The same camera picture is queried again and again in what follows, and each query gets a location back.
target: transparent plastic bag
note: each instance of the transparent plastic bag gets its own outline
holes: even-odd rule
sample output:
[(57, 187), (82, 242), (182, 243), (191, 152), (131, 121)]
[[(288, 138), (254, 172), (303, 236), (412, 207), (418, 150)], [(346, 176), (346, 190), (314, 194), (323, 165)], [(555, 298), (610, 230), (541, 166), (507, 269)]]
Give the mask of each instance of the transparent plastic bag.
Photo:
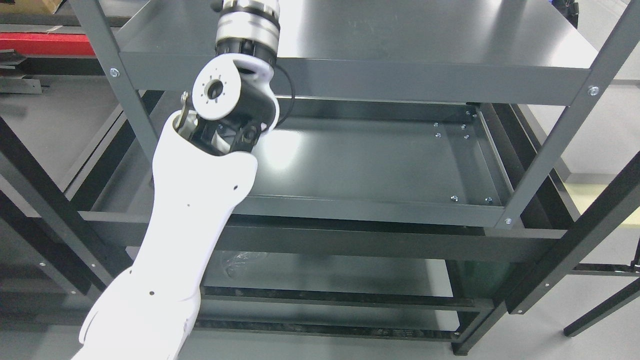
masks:
[(247, 268), (269, 255), (268, 252), (221, 251), (222, 270), (230, 279), (242, 276)]

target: red object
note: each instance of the red object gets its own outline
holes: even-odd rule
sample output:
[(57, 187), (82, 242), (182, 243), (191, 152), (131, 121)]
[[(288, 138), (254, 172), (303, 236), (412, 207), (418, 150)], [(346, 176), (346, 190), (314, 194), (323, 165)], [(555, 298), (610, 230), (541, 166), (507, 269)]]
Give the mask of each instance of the red object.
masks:
[(82, 34), (0, 33), (0, 49), (23, 55), (95, 56), (89, 39)]

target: gray metal shelf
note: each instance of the gray metal shelf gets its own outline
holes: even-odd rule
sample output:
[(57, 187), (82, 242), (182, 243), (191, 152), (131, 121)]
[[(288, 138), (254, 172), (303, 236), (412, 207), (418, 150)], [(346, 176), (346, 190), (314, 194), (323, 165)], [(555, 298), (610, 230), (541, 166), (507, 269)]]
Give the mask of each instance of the gray metal shelf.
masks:
[[(166, 92), (154, 127), (179, 106)], [(299, 99), (254, 149), (255, 184), (234, 213), (492, 227), (511, 191), (482, 115), (467, 111), (476, 110)], [(94, 211), (150, 213), (150, 167), (139, 147), (129, 152)]]
[[(569, 105), (596, 56), (542, 1), (280, 3), (278, 61), (302, 96)], [(206, 1), (150, 1), (116, 34), (133, 87), (190, 89), (217, 22)]]

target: metal shelving unit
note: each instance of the metal shelving unit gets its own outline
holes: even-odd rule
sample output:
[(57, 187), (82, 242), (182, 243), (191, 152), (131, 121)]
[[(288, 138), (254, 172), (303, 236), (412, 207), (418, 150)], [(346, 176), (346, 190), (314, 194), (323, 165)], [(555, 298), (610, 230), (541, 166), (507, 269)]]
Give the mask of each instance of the metal shelving unit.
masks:
[[(149, 114), (138, 90), (190, 89), (214, 55), (218, 18), (207, 2), (149, 1), (114, 36), (98, 0), (71, 3), (137, 141), (111, 172), (86, 178), (83, 186), (94, 190), (76, 208), (40, 184), (39, 170), (21, 165), (33, 163), (28, 155), (5, 147), (0, 169), (101, 288), (126, 263), (123, 248), (142, 240), (152, 201), (148, 160), (159, 126), (179, 108), (179, 96), (167, 92)], [(255, 187), (216, 250), (444, 259), (453, 296), (411, 301), (457, 311), (460, 326), (349, 330), (203, 318), (202, 327), (446, 341), (466, 354), (504, 313), (525, 313), (640, 205), (639, 156), (575, 223), (553, 170), (637, 44), (639, 1), (600, 53), (544, 1), (281, 5), (278, 62), (300, 99), (274, 133), (281, 141), (256, 148)], [(276, 78), (273, 86), (285, 106), (287, 85)], [(538, 144), (509, 103), (567, 107)], [(274, 153), (278, 164), (269, 162)], [(333, 301), (322, 291), (252, 289), (245, 296), (237, 294), (246, 289), (203, 286), (205, 299)], [(337, 302), (377, 303), (365, 295), (345, 292)]]

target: black metal leg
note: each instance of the black metal leg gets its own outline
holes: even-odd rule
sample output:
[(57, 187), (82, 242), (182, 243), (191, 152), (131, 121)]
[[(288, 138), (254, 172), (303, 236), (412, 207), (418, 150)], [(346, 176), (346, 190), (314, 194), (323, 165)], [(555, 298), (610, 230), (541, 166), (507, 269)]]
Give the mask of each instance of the black metal leg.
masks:
[(465, 356), (469, 350), (477, 344), (480, 339), (507, 313), (507, 306), (504, 302), (500, 303), (493, 311), (491, 311), (484, 321), (476, 328), (476, 330), (461, 343), (453, 343), (453, 353), (459, 356)]
[(631, 262), (631, 266), (634, 267), (636, 272), (640, 272), (640, 239), (638, 239), (638, 246), (636, 248), (636, 255), (634, 256), (634, 260)]
[(19, 249), (33, 266), (39, 266), (42, 272), (67, 293), (86, 295), (97, 300), (104, 284), (66, 245), (54, 243), (3, 192), (0, 192), (0, 208), (2, 241)]
[(104, 284), (131, 264), (124, 249), (105, 244), (69, 203), (18, 136), (0, 117), (0, 174)]
[(564, 335), (574, 337), (590, 328), (600, 320), (613, 314), (616, 310), (640, 297), (640, 279), (636, 279), (602, 304), (594, 307), (571, 325), (564, 328)]
[(507, 297), (525, 313), (640, 206), (640, 152)]

